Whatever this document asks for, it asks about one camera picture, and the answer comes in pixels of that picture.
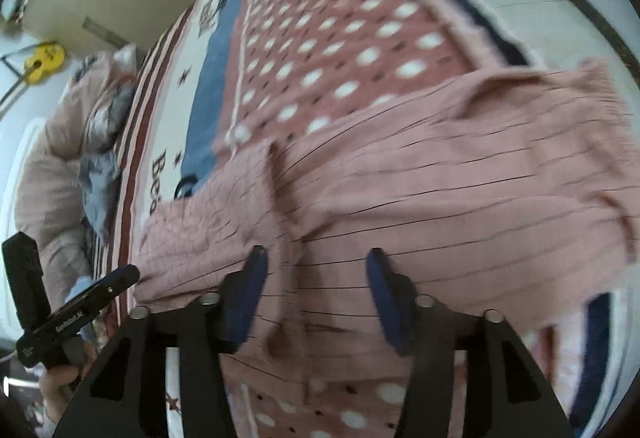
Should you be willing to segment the person's left hand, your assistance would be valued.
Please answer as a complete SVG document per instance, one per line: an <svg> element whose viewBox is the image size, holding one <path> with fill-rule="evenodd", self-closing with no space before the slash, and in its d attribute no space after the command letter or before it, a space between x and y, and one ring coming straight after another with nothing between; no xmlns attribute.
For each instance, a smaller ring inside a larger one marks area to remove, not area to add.
<svg viewBox="0 0 640 438"><path fill-rule="evenodd" d="M76 366L55 366L47 369L39 380L39 389L43 399L44 425L42 436L51 437L55 426L62 418L70 397L66 388L75 380L83 380L96 360L96 347L84 342L85 363L81 369Z"/></svg>

